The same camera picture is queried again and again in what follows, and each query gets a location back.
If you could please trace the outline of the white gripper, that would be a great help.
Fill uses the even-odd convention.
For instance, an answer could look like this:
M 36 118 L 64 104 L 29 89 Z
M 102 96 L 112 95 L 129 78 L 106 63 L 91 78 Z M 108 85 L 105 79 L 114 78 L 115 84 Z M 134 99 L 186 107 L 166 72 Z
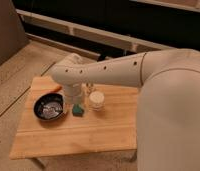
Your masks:
M 63 92 L 67 104 L 81 104 L 84 101 L 84 91 L 81 84 L 64 85 Z

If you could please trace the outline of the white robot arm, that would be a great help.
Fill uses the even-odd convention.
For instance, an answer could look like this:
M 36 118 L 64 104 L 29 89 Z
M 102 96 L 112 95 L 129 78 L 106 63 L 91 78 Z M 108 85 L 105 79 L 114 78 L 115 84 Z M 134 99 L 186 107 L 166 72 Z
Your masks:
M 138 171 L 200 171 L 200 51 L 149 51 L 90 64 L 70 54 L 54 65 L 52 78 L 70 102 L 83 83 L 140 88 Z

